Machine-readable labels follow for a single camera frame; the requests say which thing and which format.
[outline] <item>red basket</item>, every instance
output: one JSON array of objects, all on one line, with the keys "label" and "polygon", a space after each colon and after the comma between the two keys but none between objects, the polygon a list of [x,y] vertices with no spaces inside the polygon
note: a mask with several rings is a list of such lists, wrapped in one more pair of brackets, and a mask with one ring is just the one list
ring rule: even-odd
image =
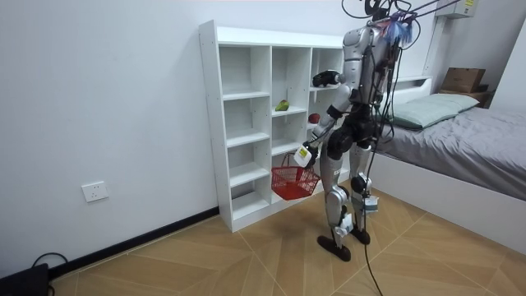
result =
[{"label": "red basket", "polygon": [[285,155],[280,168],[272,168],[272,190],[285,201],[309,197],[320,181],[314,169],[290,166],[290,155]]}]

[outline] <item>robot leg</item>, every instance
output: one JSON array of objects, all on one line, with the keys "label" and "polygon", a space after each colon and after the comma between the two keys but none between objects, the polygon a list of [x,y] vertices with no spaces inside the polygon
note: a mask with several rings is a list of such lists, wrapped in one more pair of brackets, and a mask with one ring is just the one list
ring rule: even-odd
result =
[{"label": "robot leg", "polygon": [[360,243],[368,245],[371,238],[364,229],[365,214],[378,210],[377,197],[371,196],[371,179],[367,178],[367,163],[371,154],[371,146],[362,148],[354,145],[351,148],[351,188],[353,193],[351,201],[353,203],[355,225],[351,234],[356,237]]},{"label": "robot leg", "polygon": [[327,155],[326,143],[324,143],[321,147],[320,171],[325,192],[325,212],[332,238],[320,236],[317,242],[341,260],[350,261],[351,252],[342,244],[343,237],[353,229],[353,218],[345,205],[349,194],[345,188],[338,186],[342,163],[342,159],[333,160]]}]

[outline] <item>cardboard box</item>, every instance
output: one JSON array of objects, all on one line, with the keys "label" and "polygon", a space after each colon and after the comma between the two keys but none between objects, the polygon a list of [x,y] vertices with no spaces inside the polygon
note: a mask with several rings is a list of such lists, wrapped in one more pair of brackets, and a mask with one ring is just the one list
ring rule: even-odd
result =
[{"label": "cardboard box", "polygon": [[480,85],[485,69],[467,69],[451,67],[445,75],[441,90],[472,93]]}]

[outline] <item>wooden floor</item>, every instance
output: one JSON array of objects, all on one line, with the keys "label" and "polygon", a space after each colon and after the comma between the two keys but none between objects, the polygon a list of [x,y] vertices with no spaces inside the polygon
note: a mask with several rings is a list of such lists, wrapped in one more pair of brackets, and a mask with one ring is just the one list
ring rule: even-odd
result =
[{"label": "wooden floor", "polygon": [[[376,194],[368,252],[385,296],[526,295],[526,256]],[[234,234],[213,218],[53,286],[57,296],[378,295],[355,238],[345,238],[351,262],[317,245],[330,235],[324,211],[318,195]]]}]

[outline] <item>humanoid robot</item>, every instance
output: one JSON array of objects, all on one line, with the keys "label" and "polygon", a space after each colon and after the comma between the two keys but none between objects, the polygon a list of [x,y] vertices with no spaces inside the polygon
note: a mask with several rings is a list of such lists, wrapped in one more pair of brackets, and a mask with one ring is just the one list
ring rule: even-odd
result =
[{"label": "humanoid robot", "polygon": [[[343,261],[351,260],[350,251],[342,244],[345,235],[352,234],[366,245],[371,241],[364,223],[365,214],[377,210],[377,198],[371,195],[371,179],[366,172],[371,144],[379,136],[374,111],[379,109],[400,51],[398,42],[388,43],[382,37],[382,28],[377,24],[369,21],[344,36],[343,73],[325,71],[314,77],[315,86],[340,85],[334,102],[314,128],[312,139],[303,143],[295,155],[296,159],[300,150],[308,150],[311,158],[306,166],[311,167],[321,145],[321,181],[332,238],[320,236],[317,242]],[[345,114],[342,126],[333,129]],[[342,155],[348,150],[352,192],[338,184]],[[349,204],[354,209],[354,222]]]}]

